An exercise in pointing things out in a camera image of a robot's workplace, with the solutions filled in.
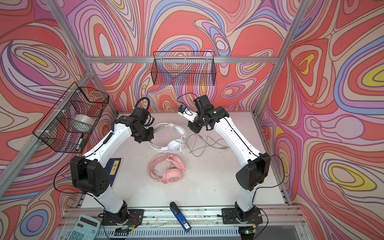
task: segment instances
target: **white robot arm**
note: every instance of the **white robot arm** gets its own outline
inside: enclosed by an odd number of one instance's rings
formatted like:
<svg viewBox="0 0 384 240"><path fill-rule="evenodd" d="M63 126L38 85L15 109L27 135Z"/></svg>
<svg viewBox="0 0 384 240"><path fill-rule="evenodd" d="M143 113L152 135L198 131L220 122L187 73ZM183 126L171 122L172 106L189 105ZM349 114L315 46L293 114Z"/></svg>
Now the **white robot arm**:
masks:
<svg viewBox="0 0 384 240"><path fill-rule="evenodd" d="M111 188L109 175L104 168L112 154L127 138L133 136L139 143L153 139L154 130L148 127L154 121L151 121L148 112L149 104L147 109L137 106L143 99L149 102L148 98L140 99L130 116L121 116L116 120L113 131L82 157L71 159L73 186L92 195L104 207L107 218L117 224L123 224L128 219L127 204Z"/></svg>
<svg viewBox="0 0 384 240"><path fill-rule="evenodd" d="M183 105L178 113L189 120L188 127L194 133L199 133L203 126L206 126L208 131L214 129L234 151L242 167L236 174L241 188L235 209L238 219L247 219L254 208L256 190L268 175L270 156L267 153L262 154L246 140L223 107L214 108L206 95L194 99L194 102L197 113L191 112Z"/></svg>

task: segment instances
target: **white headphones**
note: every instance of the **white headphones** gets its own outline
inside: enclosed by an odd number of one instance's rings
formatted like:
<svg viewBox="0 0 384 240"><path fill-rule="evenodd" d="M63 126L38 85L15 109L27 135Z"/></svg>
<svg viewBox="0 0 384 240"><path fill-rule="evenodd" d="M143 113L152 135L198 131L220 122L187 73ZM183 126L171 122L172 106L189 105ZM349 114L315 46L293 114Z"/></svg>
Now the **white headphones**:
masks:
<svg viewBox="0 0 384 240"><path fill-rule="evenodd" d="M171 141L166 147L158 147L151 141L148 141L149 145L151 146L151 148L155 149L158 152L181 152L181 150L184 148L184 143L182 143L182 139L183 137L185 138L185 130L178 125L174 125L173 123L159 123L153 127L153 133L156 133L166 127L170 127L171 130L175 129L177 134L180 136L180 139Z"/></svg>

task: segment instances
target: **mesh basket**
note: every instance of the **mesh basket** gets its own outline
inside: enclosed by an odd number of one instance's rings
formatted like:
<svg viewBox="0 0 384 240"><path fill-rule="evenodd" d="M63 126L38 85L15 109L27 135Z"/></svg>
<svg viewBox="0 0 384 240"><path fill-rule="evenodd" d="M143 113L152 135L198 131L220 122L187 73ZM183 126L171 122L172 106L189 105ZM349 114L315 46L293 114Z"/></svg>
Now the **mesh basket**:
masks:
<svg viewBox="0 0 384 240"><path fill-rule="evenodd" d="M108 102L107 93L77 87L48 127L33 134L55 152L82 153Z"/></svg>
<svg viewBox="0 0 384 240"><path fill-rule="evenodd" d="M153 55L154 85L215 85L215 53L212 51L156 51Z"/></svg>

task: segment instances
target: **psychedelic wall pattern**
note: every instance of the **psychedelic wall pattern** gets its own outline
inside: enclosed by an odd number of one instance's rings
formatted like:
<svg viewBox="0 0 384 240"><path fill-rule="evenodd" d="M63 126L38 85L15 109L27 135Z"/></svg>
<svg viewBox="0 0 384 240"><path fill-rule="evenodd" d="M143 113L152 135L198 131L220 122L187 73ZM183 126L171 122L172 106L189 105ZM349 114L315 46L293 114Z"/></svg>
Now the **psychedelic wall pattern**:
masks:
<svg viewBox="0 0 384 240"><path fill-rule="evenodd" d="M97 63L94 64L105 89L117 112L130 112L137 100L146 96L151 100L152 111L177 111L180 103L176 99L184 93L198 96L206 94L214 106L228 111L250 111L255 108L258 95L269 75L272 64L231 63L228 76L216 75L215 86L161 86L153 85L151 64ZM195 109L194 96L180 98L191 109Z"/></svg>
<svg viewBox="0 0 384 240"><path fill-rule="evenodd" d="M28 141L32 130L64 91L84 75L73 49L44 1L0 2L0 157L1 171ZM109 131L109 109L87 145ZM54 191L55 173L73 154L42 145L0 198L0 239L48 239L77 194ZM69 168L57 178L62 191L72 187Z"/></svg>
<svg viewBox="0 0 384 240"><path fill-rule="evenodd" d="M384 2L311 5L258 116L316 239L384 238Z"/></svg>
<svg viewBox="0 0 384 240"><path fill-rule="evenodd" d="M276 56L296 1L102 1L61 3L90 56L153 56L153 51L205 51L216 56ZM153 86L151 64L94 64L117 111L149 97L153 111L176 111L193 91L215 106L253 110L271 65L217 64L215 86ZM194 107L192 97L183 99Z"/></svg>

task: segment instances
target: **calculator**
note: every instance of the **calculator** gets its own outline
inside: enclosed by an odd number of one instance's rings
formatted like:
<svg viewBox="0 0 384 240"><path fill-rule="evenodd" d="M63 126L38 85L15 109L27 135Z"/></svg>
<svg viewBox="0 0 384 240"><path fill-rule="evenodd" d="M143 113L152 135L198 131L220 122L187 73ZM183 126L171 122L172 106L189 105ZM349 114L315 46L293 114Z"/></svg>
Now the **calculator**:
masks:
<svg viewBox="0 0 384 240"><path fill-rule="evenodd" d="M80 215L69 240L93 240L99 231L100 222L96 219Z"/></svg>

